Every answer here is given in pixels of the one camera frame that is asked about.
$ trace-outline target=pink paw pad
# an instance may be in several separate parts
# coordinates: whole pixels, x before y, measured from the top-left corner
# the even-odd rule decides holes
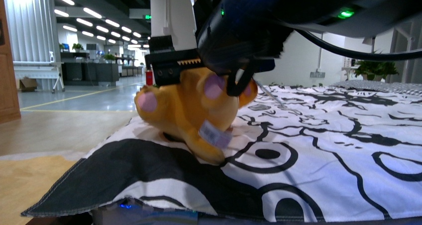
[[[139,108],[145,112],[153,112],[157,109],[157,98],[154,93],[146,92],[138,97],[137,100]]]
[[[248,85],[245,90],[243,91],[243,93],[245,94],[245,96],[250,96],[252,94],[252,90],[250,88],[250,85]]]
[[[224,91],[224,78],[217,75],[212,75],[205,81],[204,92],[208,99],[215,100]]]

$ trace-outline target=black cabinet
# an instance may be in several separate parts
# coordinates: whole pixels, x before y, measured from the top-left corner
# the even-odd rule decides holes
[[[64,63],[62,72],[64,84],[69,86],[97,86],[101,83],[115,86],[119,80],[115,63]]]

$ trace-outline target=ceiling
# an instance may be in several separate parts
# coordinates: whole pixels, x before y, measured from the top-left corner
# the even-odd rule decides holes
[[[151,22],[145,20],[144,15],[150,15],[151,3],[150,0],[72,0],[75,5],[69,5],[62,0],[54,0],[55,8],[69,14],[69,17],[57,16],[57,23],[65,23],[69,26],[75,27],[78,31],[87,31],[95,36],[103,36],[106,39],[113,39],[116,41],[123,41],[121,37],[115,37],[110,33],[112,31],[119,33],[121,36],[129,37],[139,43],[147,43],[148,36],[151,35]],[[102,18],[95,18],[92,15],[83,11],[87,7],[97,13]],[[76,21],[76,18],[81,18],[89,21],[93,26],[89,27]],[[112,20],[120,27],[112,26],[106,23],[106,19]],[[96,29],[96,26],[102,26],[109,30],[108,33]],[[132,30],[131,33],[125,32],[121,29],[125,26]],[[133,32],[141,34],[141,38],[133,35]]]

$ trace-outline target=white label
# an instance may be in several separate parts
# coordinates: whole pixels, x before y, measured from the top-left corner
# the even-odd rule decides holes
[[[202,124],[199,135],[206,142],[220,149],[226,149],[233,137],[231,134],[215,128],[208,120]]]

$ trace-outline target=red fire extinguisher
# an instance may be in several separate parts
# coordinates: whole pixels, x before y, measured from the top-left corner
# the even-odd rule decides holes
[[[152,84],[154,83],[153,76],[154,75],[152,73],[152,70],[146,70],[146,72],[145,72],[146,85],[152,86]]]

